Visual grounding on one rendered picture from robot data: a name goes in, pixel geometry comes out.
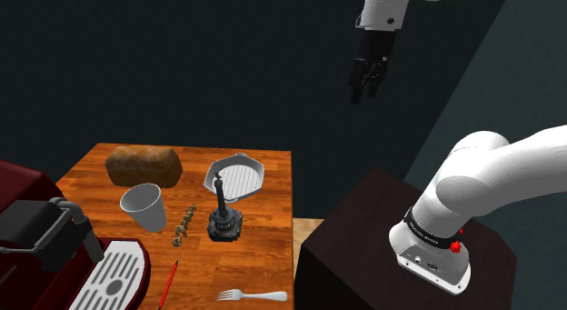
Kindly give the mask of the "brown bread loaf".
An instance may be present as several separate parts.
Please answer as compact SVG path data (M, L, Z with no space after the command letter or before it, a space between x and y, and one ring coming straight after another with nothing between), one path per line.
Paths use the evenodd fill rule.
M144 183L174 187L183 172L173 148L150 145L121 145L106 158L104 166L112 183L135 186Z

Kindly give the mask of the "grey grill pan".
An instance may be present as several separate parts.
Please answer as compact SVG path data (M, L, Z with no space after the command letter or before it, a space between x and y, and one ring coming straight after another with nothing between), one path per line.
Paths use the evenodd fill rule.
M213 194L217 177L223 181L224 201L232 205L259 192L264 182L264 165L246 153L237 153L211 163L204 187Z

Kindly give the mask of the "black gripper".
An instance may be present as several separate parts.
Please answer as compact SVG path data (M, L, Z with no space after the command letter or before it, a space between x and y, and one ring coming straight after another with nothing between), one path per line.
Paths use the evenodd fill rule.
M367 75L367 96L376 97L378 87L385 78L395 37L396 33L391 31L362 31L359 50L354 58L349 79L353 104L358 105L361 102Z

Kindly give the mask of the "silver fork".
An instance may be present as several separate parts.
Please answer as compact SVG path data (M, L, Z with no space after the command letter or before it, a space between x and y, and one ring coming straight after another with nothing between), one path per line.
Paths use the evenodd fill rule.
M285 291L276 291L276 292L268 292L268 293L259 293L259 294L247 294L244 293L240 289L230 289L220 292L216 300L217 301L239 301L243 298L251 298L251 299L265 299L265 300L272 300L278 302L285 302L288 300L288 294Z

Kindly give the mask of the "red espresso machine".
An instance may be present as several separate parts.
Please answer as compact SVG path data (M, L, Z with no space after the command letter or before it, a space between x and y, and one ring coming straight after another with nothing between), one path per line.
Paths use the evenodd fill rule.
M44 173L0 160L0 310L138 310L151 262L100 237Z

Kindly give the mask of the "dark robot stand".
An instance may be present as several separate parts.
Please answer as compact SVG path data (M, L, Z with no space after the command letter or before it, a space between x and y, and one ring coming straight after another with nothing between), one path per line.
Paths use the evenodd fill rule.
M295 310L512 310L516 257L489 227L463 228L471 280L451 295L402 269L388 234L420 190L370 172L302 243Z

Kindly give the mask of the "white paper cup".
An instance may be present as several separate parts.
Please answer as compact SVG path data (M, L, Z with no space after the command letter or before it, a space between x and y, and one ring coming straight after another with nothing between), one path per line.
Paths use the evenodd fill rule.
M161 188L152 183L136 185L120 199L120 207L144 230L161 231L167 223Z

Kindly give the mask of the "black monument figure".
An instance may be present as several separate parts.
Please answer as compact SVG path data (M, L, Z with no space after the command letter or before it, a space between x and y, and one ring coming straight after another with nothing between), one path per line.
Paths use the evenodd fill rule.
M207 233L213 242L237 241L242 230L243 215L226 205L222 177L218 172L214 176L218 207L210 214Z

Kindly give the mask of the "red pencil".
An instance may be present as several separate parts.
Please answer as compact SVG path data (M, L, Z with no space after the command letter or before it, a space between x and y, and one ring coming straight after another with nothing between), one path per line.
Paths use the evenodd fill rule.
M161 297L161 300L160 300L160 303L159 303L159 305L158 305L157 310L162 310L162 309L163 309L164 302L165 302L166 297L167 297L167 295L168 295L168 292L169 292L169 290L170 290L171 284L172 284L172 282L173 282L173 280L174 280L174 275L175 275L176 269L177 269L177 267L178 267L178 263L179 263L179 261L176 260L175 263L174 263L174 265L173 265L172 271L171 271L171 273L170 273L170 275L169 275L169 277L168 277L168 280L167 280L166 286L165 286L165 288L164 288L164 292L163 292L163 295L162 295L162 297Z

